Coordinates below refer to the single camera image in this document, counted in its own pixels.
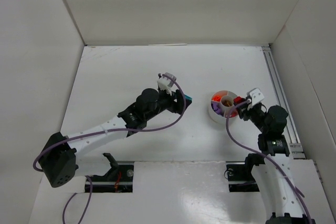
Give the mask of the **teal and red lego stack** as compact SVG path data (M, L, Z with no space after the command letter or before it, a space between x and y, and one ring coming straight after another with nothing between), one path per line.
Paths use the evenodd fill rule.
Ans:
M192 103L192 98L191 98L191 97L189 97L189 96L187 96L187 95L184 95L184 98L186 99L186 101L187 101L188 103Z

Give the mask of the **brown lego brick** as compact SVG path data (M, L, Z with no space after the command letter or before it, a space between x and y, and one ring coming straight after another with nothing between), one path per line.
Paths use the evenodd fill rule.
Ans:
M233 100L231 97L222 97L221 103L225 107L231 107L233 106Z

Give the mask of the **white divided round container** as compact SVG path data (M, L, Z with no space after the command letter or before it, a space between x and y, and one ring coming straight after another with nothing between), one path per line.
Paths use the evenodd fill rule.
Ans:
M233 100L233 106L231 107L225 107L222 105L221 102L217 102L219 103L219 106L220 108L222 109L223 111L223 115L220 116L220 115L217 115L213 110L212 110L212 107L211 107L211 99L210 99L210 102L208 104L208 114L209 114L209 117L214 121L216 122L217 124L220 124L220 125L225 125L226 124L226 119L228 117L228 114L229 114L229 111L234 107L234 99L237 97L237 95L231 91L228 91L228 94L227 96L224 96L224 97L231 97L232 100Z

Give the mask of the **purple lego block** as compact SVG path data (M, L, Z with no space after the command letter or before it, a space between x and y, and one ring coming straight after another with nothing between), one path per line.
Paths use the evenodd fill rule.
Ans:
M212 101L212 102L211 102L211 107L212 107L212 110L213 110L217 115L220 115L220 116L223 115L223 111L222 111L222 109L220 108L219 103L216 103L216 102Z

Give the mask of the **orange round lego piece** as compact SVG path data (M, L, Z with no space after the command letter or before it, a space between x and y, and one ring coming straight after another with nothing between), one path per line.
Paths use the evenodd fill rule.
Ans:
M211 101L221 102L222 97L227 96L227 94L228 94L228 91L226 90L218 91L212 96Z

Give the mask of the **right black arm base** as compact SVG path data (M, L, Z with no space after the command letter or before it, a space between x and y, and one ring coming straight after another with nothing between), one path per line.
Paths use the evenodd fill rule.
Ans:
M228 180L230 193L259 192L258 185L251 174L254 166L265 164L264 158L258 154L248 154L244 162L228 162L224 172Z

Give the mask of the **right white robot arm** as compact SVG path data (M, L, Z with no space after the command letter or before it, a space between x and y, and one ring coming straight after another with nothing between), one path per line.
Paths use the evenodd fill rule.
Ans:
M303 194L294 185L290 150L284 136L288 112L274 105L264 111L263 104L236 98L239 118L259 129L258 149L243 146L250 153L245 167L255 180L266 209L266 223L314 223Z

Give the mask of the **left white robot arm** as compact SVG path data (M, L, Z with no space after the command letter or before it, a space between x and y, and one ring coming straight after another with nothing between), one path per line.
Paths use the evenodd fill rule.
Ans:
M87 159L90 152L138 132L147 132L148 121L164 111L182 116L192 98L181 90L166 91L147 88L135 102L101 125L70 136L57 132L51 135L33 162L35 170L43 172L53 188L68 183L77 176L113 177L118 168L110 153L98 159Z

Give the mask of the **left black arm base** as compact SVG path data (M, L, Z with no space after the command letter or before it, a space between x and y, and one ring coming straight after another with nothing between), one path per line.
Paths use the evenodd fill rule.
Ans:
M134 162L118 162L110 153L103 153L107 167L99 174L90 175L93 193L132 193Z

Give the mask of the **aluminium rail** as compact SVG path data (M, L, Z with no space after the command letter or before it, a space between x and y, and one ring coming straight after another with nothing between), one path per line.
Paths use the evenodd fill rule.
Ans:
M269 70L277 102L288 112L287 126L284 129L284 135L291 151L291 155L293 159L306 159L306 155L304 153L298 132L296 130L296 126L286 99L284 89L282 87L280 76L278 74L271 49L269 46L262 46L261 50L264 54L266 65Z

